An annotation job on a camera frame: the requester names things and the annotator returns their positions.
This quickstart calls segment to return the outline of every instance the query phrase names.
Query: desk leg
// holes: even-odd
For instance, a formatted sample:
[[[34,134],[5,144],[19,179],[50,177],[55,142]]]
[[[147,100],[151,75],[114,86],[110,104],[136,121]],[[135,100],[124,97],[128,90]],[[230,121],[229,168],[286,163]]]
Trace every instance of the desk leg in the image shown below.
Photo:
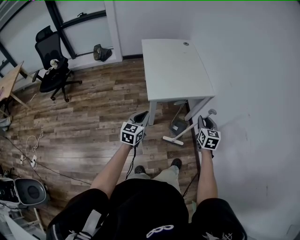
[[[199,112],[212,97],[205,97],[200,103],[194,106],[184,117],[184,121],[189,121],[197,112]]]
[[[11,93],[10,96],[12,96],[17,102],[22,104],[24,107],[30,109],[30,107],[28,107],[24,102],[22,102],[20,99],[18,99],[13,93]]]
[[[149,125],[153,125],[154,118],[155,118],[155,110],[156,110],[156,103],[155,101],[150,101],[150,109],[149,109]]]
[[[0,113],[3,113],[5,116],[7,116],[8,118],[10,117],[7,113],[3,112],[2,110],[0,110]]]
[[[28,77],[33,79],[33,77],[27,71],[25,71],[24,68],[21,68],[21,72],[24,72]]]

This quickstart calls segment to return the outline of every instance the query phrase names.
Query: bag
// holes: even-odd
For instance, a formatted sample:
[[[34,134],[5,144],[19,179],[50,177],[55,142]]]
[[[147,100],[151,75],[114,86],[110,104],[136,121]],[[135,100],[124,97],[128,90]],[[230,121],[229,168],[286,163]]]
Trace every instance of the bag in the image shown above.
[[[94,59],[102,62],[106,61],[112,55],[111,49],[101,47],[101,44],[94,46]]]

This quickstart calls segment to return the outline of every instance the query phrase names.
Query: black t-shirt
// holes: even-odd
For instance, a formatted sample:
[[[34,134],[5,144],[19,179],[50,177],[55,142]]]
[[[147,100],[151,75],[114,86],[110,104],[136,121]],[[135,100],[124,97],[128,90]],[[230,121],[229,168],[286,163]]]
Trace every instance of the black t-shirt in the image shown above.
[[[79,233],[92,210],[101,213],[93,240],[121,239],[247,239],[229,204],[222,199],[204,200],[188,223],[188,210],[181,194],[171,185],[130,179],[116,186],[112,196],[99,189],[74,197],[48,226],[47,240],[65,239]]]

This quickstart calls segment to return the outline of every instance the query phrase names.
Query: white desk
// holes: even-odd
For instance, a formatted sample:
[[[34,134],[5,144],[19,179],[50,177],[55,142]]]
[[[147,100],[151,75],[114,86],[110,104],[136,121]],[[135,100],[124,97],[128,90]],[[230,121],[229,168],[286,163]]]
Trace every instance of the white desk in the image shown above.
[[[191,41],[145,39],[142,40],[142,52],[150,101],[149,125],[154,123],[157,102],[203,99],[185,116],[187,121],[215,96]]]

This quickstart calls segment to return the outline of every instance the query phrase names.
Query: wooden floor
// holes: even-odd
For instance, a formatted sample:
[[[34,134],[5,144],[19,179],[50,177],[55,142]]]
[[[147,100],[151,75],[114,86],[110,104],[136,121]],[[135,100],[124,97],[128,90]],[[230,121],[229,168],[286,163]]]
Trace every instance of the wooden floor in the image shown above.
[[[38,163],[91,183],[120,146],[122,122],[127,121],[134,112],[149,109],[143,60],[125,60],[122,63],[76,71],[75,80],[82,80],[82,85],[69,85],[70,89],[66,89],[69,103],[64,101],[61,91],[56,100],[52,101],[51,93],[38,91],[39,84],[19,91],[17,96],[31,110],[14,102],[14,106],[10,108],[14,119],[6,136],[25,152],[28,136],[38,138],[43,131],[44,136],[37,150]],[[168,127],[177,110],[178,106],[174,107],[172,103],[157,105],[155,124],[146,128],[146,137],[137,148],[134,167],[143,165],[147,174],[156,176],[168,168],[174,158],[180,158],[183,166],[179,173],[179,183],[183,193],[197,173],[191,134],[183,136],[184,147],[162,140],[162,136],[170,135]],[[29,140],[29,145],[28,156],[32,158],[31,149],[35,145],[33,138]],[[125,180],[132,155],[131,151],[119,182]],[[20,152],[2,137],[0,164],[4,170],[14,167],[16,175],[39,180],[28,162],[20,164]],[[40,209],[43,224],[47,226],[72,197],[89,189],[89,185],[41,166],[36,171],[51,196],[50,202]],[[196,188],[197,180],[185,197],[190,213]],[[26,216],[30,218],[32,212],[28,211]]]

